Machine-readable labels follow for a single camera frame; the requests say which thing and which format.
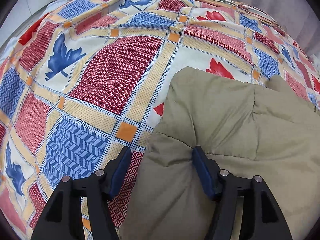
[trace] patchwork bedspread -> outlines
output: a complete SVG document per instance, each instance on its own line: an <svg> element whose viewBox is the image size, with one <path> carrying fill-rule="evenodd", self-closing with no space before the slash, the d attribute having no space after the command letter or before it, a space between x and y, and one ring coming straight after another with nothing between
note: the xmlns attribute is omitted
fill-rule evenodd
<svg viewBox="0 0 320 240"><path fill-rule="evenodd" d="M262 86L280 74L298 96L320 100L299 45L241 3L74 0L30 27L0 67L0 208L21 239L62 176L89 176L129 146L131 166L109 204L121 227L170 80L185 66ZM85 198L82 214L92 239Z"/></svg>

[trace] gray curtain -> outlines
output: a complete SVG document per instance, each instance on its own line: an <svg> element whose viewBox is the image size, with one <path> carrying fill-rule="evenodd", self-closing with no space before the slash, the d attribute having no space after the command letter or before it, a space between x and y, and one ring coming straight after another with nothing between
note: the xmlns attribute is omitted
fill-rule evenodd
<svg viewBox="0 0 320 240"><path fill-rule="evenodd" d="M266 11L308 56L320 58L320 21L306 0L234 0Z"/></svg>

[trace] patterned bed sheet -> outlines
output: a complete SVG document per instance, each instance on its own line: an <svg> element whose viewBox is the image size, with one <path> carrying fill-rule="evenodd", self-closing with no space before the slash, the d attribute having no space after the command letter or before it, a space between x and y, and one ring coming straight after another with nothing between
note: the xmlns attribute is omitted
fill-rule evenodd
<svg viewBox="0 0 320 240"><path fill-rule="evenodd" d="M31 238L62 176L89 176L129 146L109 204L121 227L170 80L185 66L262 86L279 74L319 107L313 65L256 12L226 0L74 0L31 26L0 67L0 208L17 235ZM92 239L85 198L82 218Z"/></svg>

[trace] metal screw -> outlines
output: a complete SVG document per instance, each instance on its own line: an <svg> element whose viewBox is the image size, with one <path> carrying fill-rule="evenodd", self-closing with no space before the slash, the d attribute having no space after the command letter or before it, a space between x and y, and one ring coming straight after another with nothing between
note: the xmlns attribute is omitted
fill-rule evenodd
<svg viewBox="0 0 320 240"><path fill-rule="evenodd" d="M69 176L64 176L64 177L62 177L62 182L67 182L67 181L69 181L69 179L70 179L70 177Z"/></svg>
<svg viewBox="0 0 320 240"><path fill-rule="evenodd" d="M96 175L97 176L102 176L104 174L104 170L97 170Z"/></svg>
<svg viewBox="0 0 320 240"><path fill-rule="evenodd" d="M258 176L255 176L255 177L254 177L254 180L255 180L256 182L262 182L262 181L263 181L263 178L258 175Z"/></svg>
<svg viewBox="0 0 320 240"><path fill-rule="evenodd" d="M227 170L221 170L221 171L220 171L220 175L221 175L221 176L228 176L228 175L229 175L229 171L227 171Z"/></svg>

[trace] curtain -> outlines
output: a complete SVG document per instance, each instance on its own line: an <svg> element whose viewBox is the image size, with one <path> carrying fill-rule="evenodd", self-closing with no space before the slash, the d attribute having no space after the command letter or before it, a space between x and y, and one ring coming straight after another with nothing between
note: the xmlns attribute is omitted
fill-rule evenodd
<svg viewBox="0 0 320 240"><path fill-rule="evenodd" d="M234 0L266 11L308 56L320 58L320 21L306 0Z"/></svg>

